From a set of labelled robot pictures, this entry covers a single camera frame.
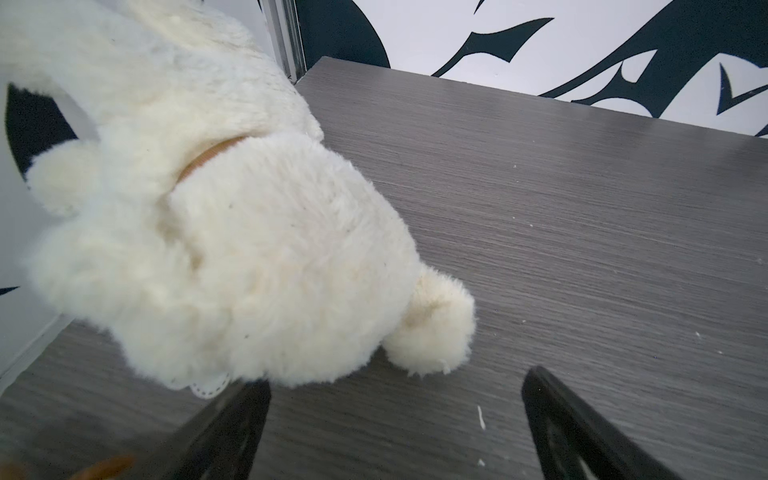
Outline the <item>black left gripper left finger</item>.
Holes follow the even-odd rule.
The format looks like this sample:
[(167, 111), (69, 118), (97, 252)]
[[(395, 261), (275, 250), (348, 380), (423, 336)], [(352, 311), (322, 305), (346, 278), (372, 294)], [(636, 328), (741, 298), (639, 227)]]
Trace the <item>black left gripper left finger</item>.
[(236, 382), (149, 457), (128, 470), (130, 479), (246, 479), (271, 401), (266, 381)]

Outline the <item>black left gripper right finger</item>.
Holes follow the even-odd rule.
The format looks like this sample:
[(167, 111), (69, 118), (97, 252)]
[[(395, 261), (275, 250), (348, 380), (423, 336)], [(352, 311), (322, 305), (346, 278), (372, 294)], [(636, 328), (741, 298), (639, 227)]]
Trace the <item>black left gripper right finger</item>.
[(546, 368), (529, 369), (521, 396), (545, 479), (680, 480)]

